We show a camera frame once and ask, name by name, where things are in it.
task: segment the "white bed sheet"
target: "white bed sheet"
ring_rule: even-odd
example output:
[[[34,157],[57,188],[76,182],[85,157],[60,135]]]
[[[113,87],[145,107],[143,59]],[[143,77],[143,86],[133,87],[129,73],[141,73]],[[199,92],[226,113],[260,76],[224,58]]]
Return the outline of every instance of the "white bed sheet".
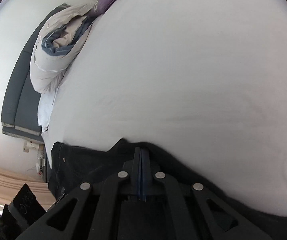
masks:
[[[56,141],[149,141],[229,196],[287,216],[287,2],[116,1],[43,137],[49,155]]]

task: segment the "black device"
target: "black device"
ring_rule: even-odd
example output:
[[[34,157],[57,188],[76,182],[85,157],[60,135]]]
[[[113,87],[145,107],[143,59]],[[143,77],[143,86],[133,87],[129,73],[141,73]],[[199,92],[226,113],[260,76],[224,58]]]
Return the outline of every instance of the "black device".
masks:
[[[138,147],[120,172],[101,183],[83,182],[45,214],[26,209],[22,215],[28,192],[24,186],[9,205],[19,224],[36,219],[17,240],[271,240],[202,184],[163,173]]]

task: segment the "gray headboard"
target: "gray headboard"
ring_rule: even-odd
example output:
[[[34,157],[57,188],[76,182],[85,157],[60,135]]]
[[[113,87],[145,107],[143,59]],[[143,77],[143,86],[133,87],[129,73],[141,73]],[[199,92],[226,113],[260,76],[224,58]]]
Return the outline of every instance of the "gray headboard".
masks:
[[[30,81],[30,59],[42,26],[51,16],[65,8],[67,5],[62,4],[48,14],[20,53],[8,82],[2,105],[2,133],[6,135],[43,143],[41,127],[37,120],[40,94],[34,91]]]

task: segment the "white wall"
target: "white wall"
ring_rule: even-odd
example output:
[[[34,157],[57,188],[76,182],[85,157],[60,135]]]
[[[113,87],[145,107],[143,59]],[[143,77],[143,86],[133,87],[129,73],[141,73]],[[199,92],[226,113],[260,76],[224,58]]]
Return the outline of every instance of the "white wall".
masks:
[[[88,0],[4,0],[0,4],[0,115],[5,90],[18,56],[39,23],[55,7]],[[0,167],[10,171],[28,171],[36,163],[36,152],[23,152],[23,139],[2,134],[0,119]]]

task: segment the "black cloth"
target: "black cloth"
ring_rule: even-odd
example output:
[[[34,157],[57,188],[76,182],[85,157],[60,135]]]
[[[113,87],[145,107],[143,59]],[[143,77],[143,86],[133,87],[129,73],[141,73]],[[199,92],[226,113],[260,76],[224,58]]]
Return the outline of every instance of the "black cloth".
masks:
[[[172,175],[184,184],[202,183],[273,239],[287,239],[287,217],[259,212],[227,197],[219,187],[206,178],[184,166],[162,148],[147,142],[129,143],[121,139],[107,152],[57,142],[51,152],[52,170],[48,188],[58,199],[63,192],[68,194],[84,181],[102,182],[108,176],[122,170],[124,162],[133,159],[136,147],[149,149],[150,159],[155,160],[164,173]]]

